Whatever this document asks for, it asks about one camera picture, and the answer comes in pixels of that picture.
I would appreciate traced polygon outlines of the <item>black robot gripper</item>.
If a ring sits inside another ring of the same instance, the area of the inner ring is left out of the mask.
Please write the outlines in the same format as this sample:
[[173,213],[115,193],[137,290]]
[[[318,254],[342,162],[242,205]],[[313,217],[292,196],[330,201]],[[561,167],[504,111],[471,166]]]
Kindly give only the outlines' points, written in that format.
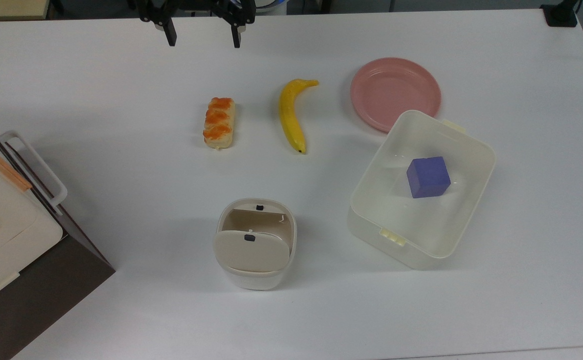
[[257,7],[253,0],[132,0],[130,9],[136,10],[141,21],[154,23],[165,34],[170,47],[177,44],[173,16],[177,10],[207,11],[230,24],[233,46],[241,48],[245,25],[255,22]]

